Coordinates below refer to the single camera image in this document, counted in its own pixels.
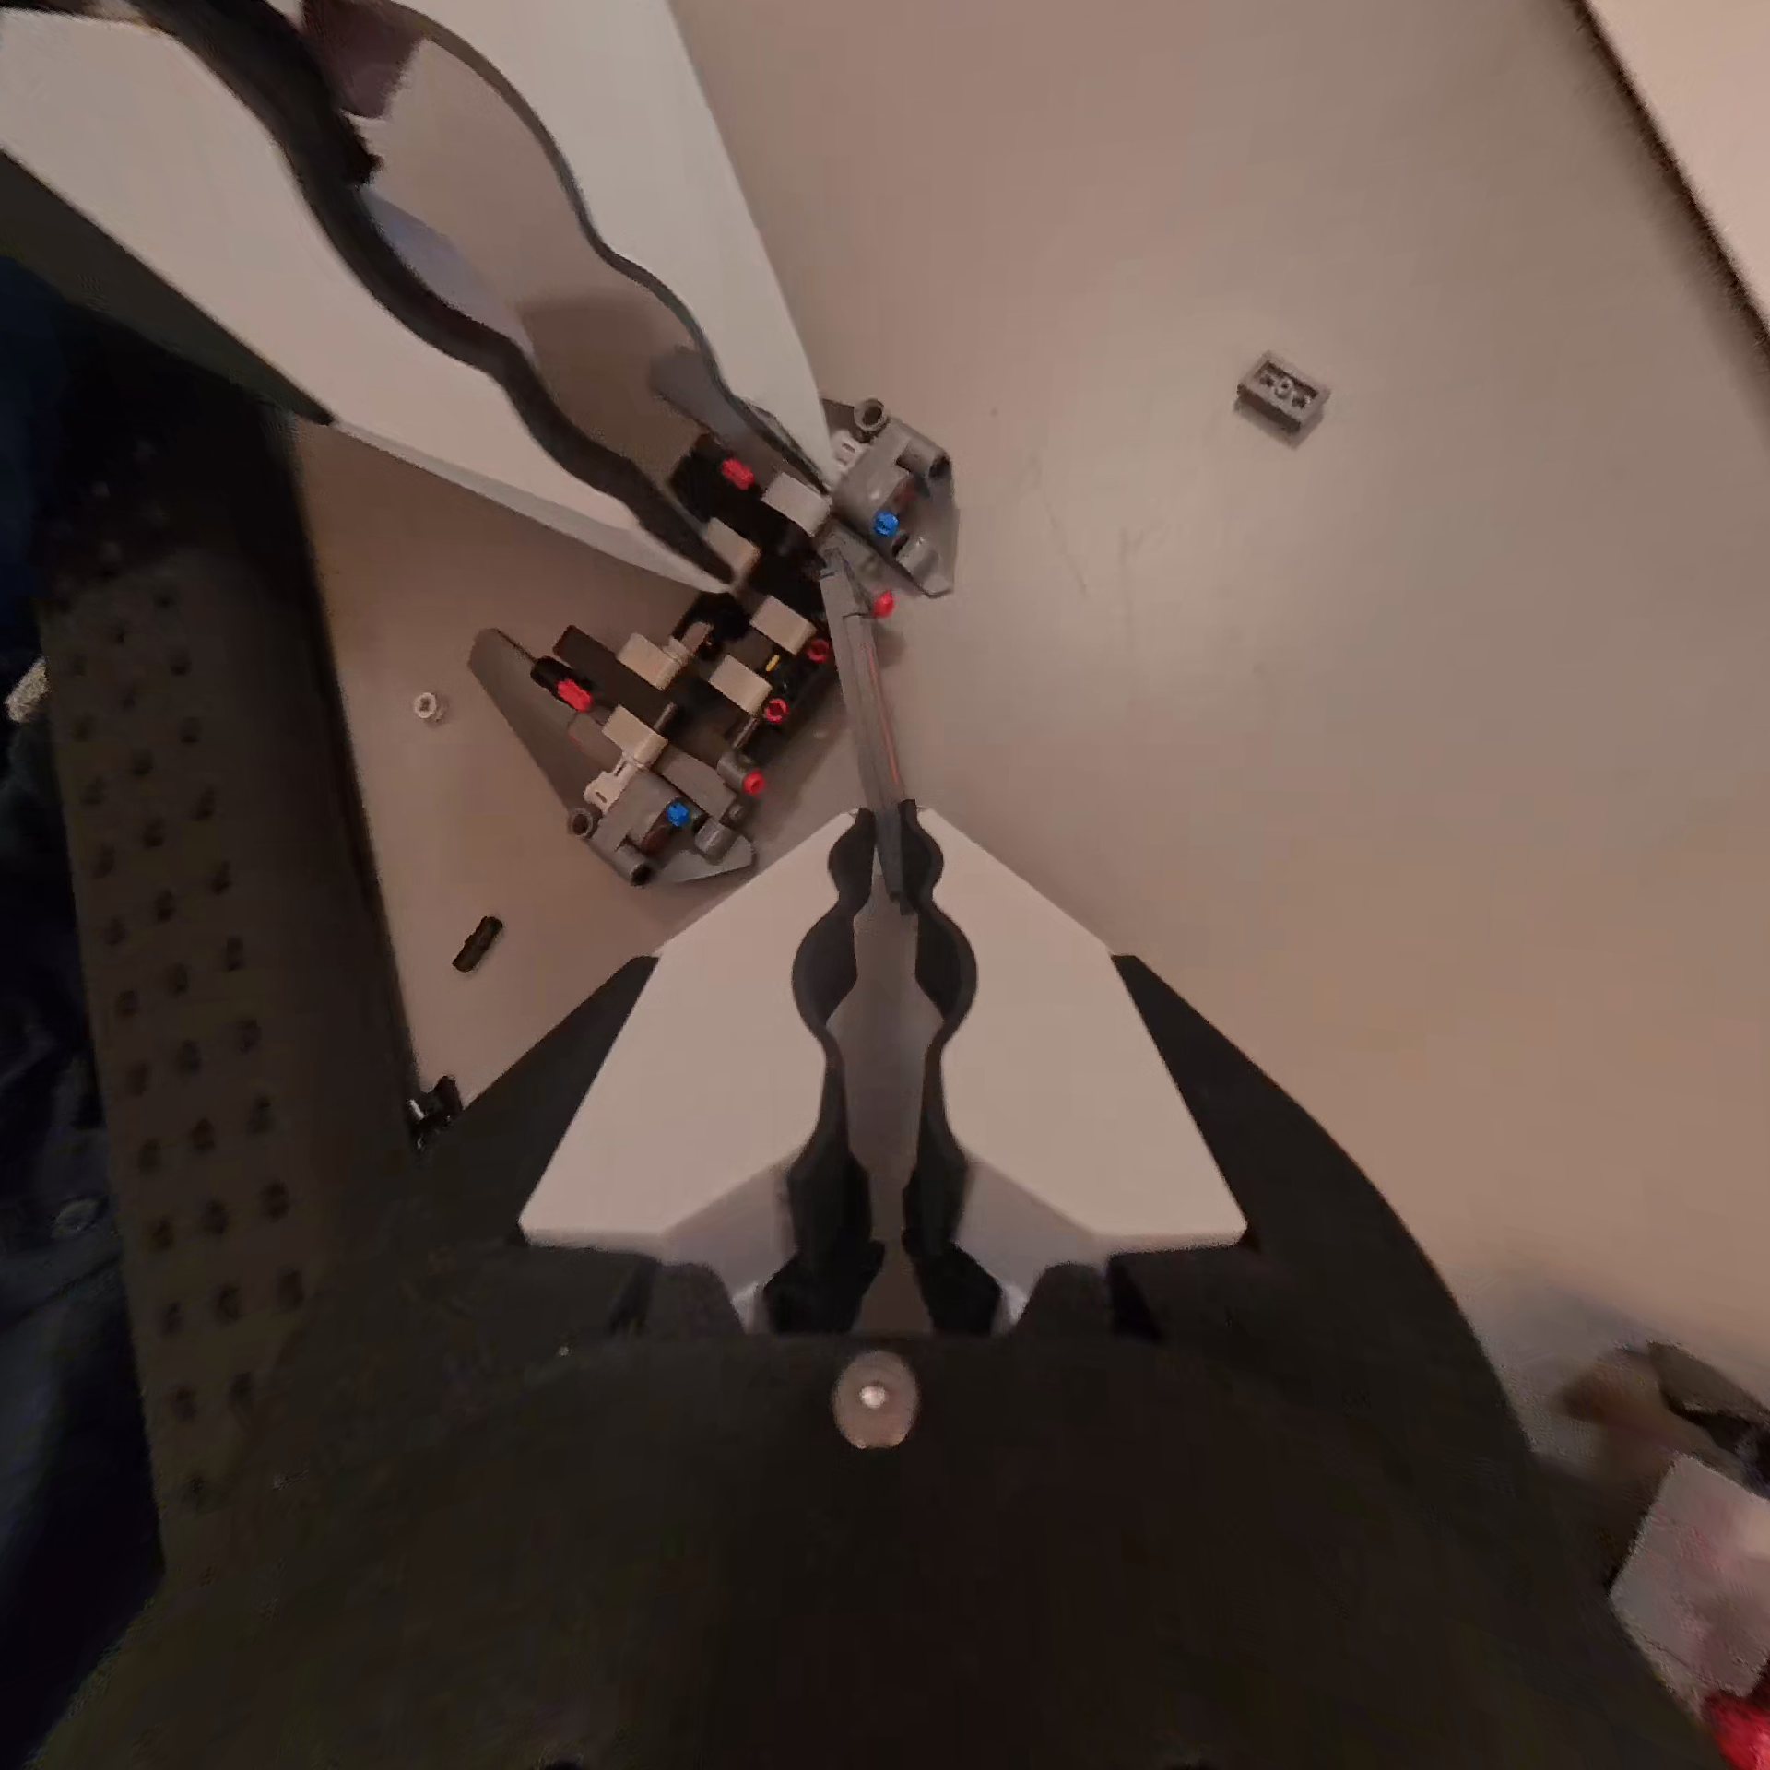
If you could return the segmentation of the black perforated panel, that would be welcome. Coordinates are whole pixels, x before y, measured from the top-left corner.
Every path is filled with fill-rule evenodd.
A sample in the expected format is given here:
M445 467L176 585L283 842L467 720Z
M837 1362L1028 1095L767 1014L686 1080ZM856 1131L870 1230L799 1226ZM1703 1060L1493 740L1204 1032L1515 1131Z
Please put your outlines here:
M129 439L51 532L57 785L166 1564L407 1159L407 1056L277 429Z

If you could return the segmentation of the long dark grey lego piece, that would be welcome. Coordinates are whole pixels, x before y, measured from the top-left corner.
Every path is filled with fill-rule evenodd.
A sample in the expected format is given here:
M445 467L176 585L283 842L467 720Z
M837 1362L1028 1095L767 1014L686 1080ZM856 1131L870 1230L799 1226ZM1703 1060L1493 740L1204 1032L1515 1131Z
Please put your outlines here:
M835 528L817 554L831 654L850 720L858 779L874 817L876 856L886 896L910 910L904 809L910 795L900 775L876 643L888 595L868 577L858 542Z

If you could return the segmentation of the white box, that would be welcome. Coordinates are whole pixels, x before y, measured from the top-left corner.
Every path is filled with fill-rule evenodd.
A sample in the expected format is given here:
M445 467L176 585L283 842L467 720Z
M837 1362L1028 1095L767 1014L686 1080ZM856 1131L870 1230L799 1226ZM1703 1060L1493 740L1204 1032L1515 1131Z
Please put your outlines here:
M1691 1455L1667 1469L1610 1604L1693 1716L1750 1695L1768 1661L1768 1501Z

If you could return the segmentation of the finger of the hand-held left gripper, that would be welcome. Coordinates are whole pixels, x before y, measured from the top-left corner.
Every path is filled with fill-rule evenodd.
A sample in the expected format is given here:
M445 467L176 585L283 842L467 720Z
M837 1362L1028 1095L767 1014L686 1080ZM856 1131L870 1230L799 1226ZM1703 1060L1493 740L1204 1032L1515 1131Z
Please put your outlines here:
M734 583L522 342L409 265L368 204L364 144L271 8L4 4L2 75L4 160L97 233L26 247L71 298L617 560Z
M813 478L833 478L803 338L670 4L415 2L405 12L506 97L591 247L670 308L738 415Z

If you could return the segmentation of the small grey lego plate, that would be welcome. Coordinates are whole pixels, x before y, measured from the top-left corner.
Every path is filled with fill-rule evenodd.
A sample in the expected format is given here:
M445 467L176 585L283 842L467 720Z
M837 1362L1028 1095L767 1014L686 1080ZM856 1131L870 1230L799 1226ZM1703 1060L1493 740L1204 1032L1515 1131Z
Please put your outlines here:
M1240 376L1234 407L1289 443L1303 441L1325 413L1327 386L1274 352L1262 352Z

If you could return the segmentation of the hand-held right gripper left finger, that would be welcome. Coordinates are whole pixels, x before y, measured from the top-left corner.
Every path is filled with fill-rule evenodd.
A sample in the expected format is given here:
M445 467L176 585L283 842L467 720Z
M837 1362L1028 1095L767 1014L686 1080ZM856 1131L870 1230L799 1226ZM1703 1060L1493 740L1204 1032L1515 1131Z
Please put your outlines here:
M882 1268L831 1028L876 819L833 817L653 955L518 1226L698 1266L777 1333L852 1329Z

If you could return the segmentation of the grey lego spaceship model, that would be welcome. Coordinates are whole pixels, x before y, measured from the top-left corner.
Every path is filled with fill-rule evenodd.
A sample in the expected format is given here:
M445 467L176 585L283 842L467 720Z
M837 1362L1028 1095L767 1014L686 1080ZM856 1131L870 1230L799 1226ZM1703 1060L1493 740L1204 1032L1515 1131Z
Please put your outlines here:
M540 767L568 832L629 886L748 870L752 821L781 751L841 696L819 585L819 544L843 528L888 595L953 587L951 455L878 399L827 403L831 490L718 417L669 488L700 518L736 581L698 593L674 625L611 647L578 627L550 652L481 631L471 672Z

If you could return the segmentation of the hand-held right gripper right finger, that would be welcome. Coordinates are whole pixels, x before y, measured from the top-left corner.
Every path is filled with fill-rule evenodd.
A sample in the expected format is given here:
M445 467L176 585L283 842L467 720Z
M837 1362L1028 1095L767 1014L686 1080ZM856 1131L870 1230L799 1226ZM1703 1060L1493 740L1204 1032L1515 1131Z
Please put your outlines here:
M1238 1244L1246 1218L1117 963L953 823L900 809L914 977L937 1014L902 1244L939 1335L1056 1268Z

